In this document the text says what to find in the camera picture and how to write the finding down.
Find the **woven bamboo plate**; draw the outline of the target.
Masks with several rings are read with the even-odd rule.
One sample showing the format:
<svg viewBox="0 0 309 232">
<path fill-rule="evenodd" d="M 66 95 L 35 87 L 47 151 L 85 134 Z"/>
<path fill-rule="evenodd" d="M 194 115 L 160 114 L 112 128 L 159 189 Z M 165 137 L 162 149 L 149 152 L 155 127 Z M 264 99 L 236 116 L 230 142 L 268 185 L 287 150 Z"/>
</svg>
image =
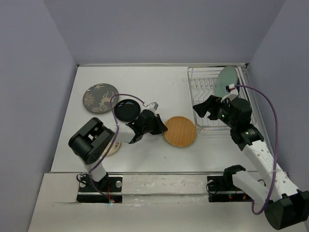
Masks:
<svg viewBox="0 0 309 232">
<path fill-rule="evenodd" d="M 166 141 L 176 147 L 190 146 L 197 138 L 194 123 L 183 116 L 174 116 L 165 122 L 167 131 L 164 132 Z"/>
</svg>

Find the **dark blue leaf dish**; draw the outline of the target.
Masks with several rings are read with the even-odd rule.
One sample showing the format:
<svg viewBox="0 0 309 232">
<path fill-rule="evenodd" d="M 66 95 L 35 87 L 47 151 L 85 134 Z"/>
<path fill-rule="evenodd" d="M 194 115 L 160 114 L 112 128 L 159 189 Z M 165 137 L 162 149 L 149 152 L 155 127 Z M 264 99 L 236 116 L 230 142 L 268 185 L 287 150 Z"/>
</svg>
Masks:
<svg viewBox="0 0 309 232">
<path fill-rule="evenodd" d="M 236 89 L 237 89 L 238 94 L 240 96 L 240 87 L 239 87 L 240 86 L 240 79 L 239 78 L 237 79 L 237 82 L 236 82 L 235 86 L 236 86 Z"/>
</svg>

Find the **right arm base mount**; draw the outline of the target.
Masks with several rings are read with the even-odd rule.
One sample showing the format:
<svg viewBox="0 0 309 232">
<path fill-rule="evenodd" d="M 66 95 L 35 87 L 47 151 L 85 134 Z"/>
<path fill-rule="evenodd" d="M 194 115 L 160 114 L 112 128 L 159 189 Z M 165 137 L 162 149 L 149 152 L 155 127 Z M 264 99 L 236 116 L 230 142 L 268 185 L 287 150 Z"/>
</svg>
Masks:
<svg viewBox="0 0 309 232">
<path fill-rule="evenodd" d="M 235 186 L 227 186 L 221 175 L 207 177 L 206 191 L 210 203 L 251 202 L 249 195 Z"/>
</svg>

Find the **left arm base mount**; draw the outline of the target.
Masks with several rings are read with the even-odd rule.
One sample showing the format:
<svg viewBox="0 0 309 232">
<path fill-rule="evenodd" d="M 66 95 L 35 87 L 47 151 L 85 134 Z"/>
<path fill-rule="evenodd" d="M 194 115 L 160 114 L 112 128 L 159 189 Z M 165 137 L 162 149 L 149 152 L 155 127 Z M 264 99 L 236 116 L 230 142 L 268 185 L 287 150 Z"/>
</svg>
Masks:
<svg viewBox="0 0 309 232">
<path fill-rule="evenodd" d="M 122 181 L 121 175 L 110 175 L 96 182 L 89 178 L 86 173 L 77 174 L 79 182 L 76 201 L 79 203 L 122 203 Z"/>
</svg>

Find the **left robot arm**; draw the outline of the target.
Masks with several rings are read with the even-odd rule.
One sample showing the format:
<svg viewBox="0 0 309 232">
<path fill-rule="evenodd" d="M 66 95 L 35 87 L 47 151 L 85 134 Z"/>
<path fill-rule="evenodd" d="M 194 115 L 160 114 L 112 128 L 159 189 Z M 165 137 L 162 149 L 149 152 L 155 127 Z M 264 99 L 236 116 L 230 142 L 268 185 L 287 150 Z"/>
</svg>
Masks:
<svg viewBox="0 0 309 232">
<path fill-rule="evenodd" d="M 136 119 L 124 125 L 116 124 L 113 130 L 93 117 L 69 139 L 68 145 L 82 161 L 91 187 L 102 192 L 109 183 L 109 175 L 102 162 L 114 142 L 134 144 L 145 134 L 158 135 L 167 131 L 160 115 L 146 109 Z"/>
</svg>

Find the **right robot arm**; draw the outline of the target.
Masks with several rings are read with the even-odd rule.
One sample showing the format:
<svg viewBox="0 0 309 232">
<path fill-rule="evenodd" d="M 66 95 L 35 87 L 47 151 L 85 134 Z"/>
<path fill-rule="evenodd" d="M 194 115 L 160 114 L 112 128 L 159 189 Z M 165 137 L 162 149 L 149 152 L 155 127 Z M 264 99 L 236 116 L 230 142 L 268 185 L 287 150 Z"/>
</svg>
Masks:
<svg viewBox="0 0 309 232">
<path fill-rule="evenodd" d="M 252 162 L 263 182 L 250 177 L 241 165 L 225 168 L 222 184 L 244 191 L 259 206 L 269 224 L 276 230 L 304 222 L 309 218 L 309 193 L 301 191 L 280 168 L 270 153 L 260 131 L 251 123 L 252 108 L 242 98 L 222 100 L 209 96 L 193 106 L 199 117 L 220 120 L 230 128 L 233 142 Z"/>
</svg>

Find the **black glossy plate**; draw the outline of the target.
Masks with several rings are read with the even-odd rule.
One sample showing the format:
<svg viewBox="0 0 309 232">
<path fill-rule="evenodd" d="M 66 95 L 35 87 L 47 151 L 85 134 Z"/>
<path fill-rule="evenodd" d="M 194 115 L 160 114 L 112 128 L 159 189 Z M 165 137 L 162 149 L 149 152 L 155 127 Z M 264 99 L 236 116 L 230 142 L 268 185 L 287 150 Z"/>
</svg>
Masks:
<svg viewBox="0 0 309 232">
<path fill-rule="evenodd" d="M 125 99 L 116 104 L 114 114 L 122 122 L 130 122 L 140 114 L 140 105 L 131 99 Z"/>
</svg>

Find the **cream plate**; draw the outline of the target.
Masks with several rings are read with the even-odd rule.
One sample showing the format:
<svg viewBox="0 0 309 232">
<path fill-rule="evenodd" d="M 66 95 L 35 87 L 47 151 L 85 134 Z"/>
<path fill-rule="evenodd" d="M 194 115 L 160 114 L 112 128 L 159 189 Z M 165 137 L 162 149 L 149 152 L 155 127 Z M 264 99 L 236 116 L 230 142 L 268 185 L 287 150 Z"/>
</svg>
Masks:
<svg viewBox="0 0 309 232">
<path fill-rule="evenodd" d="M 106 154 L 106 156 L 113 155 L 114 153 L 116 153 L 120 149 L 122 143 L 121 142 L 114 142 L 112 147 L 110 148 L 109 152 L 107 153 L 107 150 L 109 149 L 111 144 L 112 143 L 109 142 L 109 144 L 107 145 L 107 147 L 104 149 L 104 151 L 102 153 L 103 155 L 105 155 L 105 154 Z"/>
</svg>

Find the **teal flower plate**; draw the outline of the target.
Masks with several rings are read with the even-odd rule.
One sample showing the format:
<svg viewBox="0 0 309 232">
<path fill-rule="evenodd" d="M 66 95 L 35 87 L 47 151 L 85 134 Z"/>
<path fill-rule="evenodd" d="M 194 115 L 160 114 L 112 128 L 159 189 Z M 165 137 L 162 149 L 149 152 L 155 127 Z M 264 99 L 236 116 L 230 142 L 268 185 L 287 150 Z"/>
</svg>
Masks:
<svg viewBox="0 0 309 232">
<path fill-rule="evenodd" d="M 229 86 L 230 84 L 236 85 L 238 80 L 238 74 L 234 67 L 224 67 L 217 77 L 214 95 L 223 98 L 228 94 L 226 86 Z"/>
</svg>

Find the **grey deer pattern plate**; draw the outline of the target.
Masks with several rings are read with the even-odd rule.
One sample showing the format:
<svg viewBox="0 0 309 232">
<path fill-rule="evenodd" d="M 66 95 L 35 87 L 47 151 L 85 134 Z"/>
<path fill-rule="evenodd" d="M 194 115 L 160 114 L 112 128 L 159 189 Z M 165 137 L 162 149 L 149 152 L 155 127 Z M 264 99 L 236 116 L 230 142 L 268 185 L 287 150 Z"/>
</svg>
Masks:
<svg viewBox="0 0 309 232">
<path fill-rule="evenodd" d="M 115 107 L 119 96 L 116 87 L 106 83 L 91 86 L 83 95 L 84 108 L 94 114 L 104 114 Z"/>
</svg>

